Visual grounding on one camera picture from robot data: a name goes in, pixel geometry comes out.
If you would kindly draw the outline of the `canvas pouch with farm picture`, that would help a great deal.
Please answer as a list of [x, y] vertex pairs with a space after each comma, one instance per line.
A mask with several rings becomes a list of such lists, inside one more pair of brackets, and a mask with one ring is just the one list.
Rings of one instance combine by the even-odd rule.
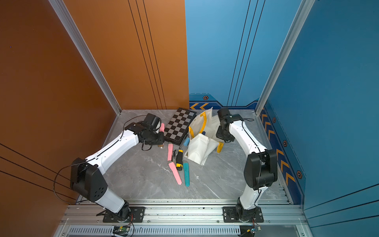
[[224, 141], [216, 137], [220, 120], [213, 108], [201, 112], [189, 126], [190, 142], [186, 157], [198, 165], [205, 165], [208, 156], [214, 151], [221, 152]]

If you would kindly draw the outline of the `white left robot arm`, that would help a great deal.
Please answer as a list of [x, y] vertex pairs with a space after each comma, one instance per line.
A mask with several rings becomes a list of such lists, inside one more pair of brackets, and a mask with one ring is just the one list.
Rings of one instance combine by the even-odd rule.
[[131, 123], [111, 143], [87, 157], [77, 158], [71, 165], [71, 189], [90, 202], [112, 213], [117, 221], [130, 216], [129, 203], [113, 192], [104, 174], [124, 153], [138, 145], [162, 145], [164, 132], [145, 122]]

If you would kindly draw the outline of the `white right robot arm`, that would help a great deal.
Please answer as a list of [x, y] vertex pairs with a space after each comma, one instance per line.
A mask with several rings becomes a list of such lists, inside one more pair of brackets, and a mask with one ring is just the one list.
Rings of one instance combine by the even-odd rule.
[[223, 207], [224, 222], [263, 223], [258, 202], [278, 179], [276, 151], [269, 150], [258, 141], [246, 125], [248, 119], [231, 114], [227, 108], [220, 109], [217, 114], [220, 126], [216, 137], [226, 143], [237, 141], [247, 156], [243, 172], [246, 187], [235, 207]]

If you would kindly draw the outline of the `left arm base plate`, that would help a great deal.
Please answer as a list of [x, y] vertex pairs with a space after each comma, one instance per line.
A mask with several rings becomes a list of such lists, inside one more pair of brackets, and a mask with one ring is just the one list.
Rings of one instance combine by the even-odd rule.
[[96, 216], [103, 216], [104, 223], [142, 223], [146, 208], [143, 206], [123, 207], [118, 213], [105, 209]]

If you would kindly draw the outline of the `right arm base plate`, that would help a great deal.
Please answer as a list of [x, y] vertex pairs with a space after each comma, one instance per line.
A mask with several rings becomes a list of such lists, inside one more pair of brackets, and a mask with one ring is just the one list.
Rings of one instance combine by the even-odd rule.
[[245, 210], [240, 205], [222, 208], [225, 223], [263, 223], [264, 217], [260, 207]]

